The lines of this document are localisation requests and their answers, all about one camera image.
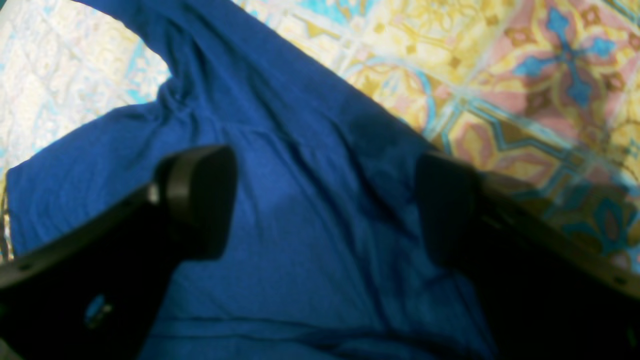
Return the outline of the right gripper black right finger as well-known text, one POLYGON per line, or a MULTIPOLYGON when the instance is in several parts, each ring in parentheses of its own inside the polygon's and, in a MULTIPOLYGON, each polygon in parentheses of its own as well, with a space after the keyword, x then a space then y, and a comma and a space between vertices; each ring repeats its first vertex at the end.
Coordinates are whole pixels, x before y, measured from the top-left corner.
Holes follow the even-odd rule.
POLYGON ((639 276, 570 243, 472 166, 416 161, 426 253, 471 282, 501 360, 637 360, 639 276))

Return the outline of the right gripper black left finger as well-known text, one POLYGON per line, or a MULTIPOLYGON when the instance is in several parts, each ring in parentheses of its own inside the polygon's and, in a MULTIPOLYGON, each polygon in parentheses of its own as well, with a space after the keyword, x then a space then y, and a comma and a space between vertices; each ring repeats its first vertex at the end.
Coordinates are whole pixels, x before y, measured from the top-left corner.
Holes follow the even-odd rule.
POLYGON ((175 269, 222 256, 237 157, 200 146, 83 226, 1 267, 3 360, 135 360, 175 269))

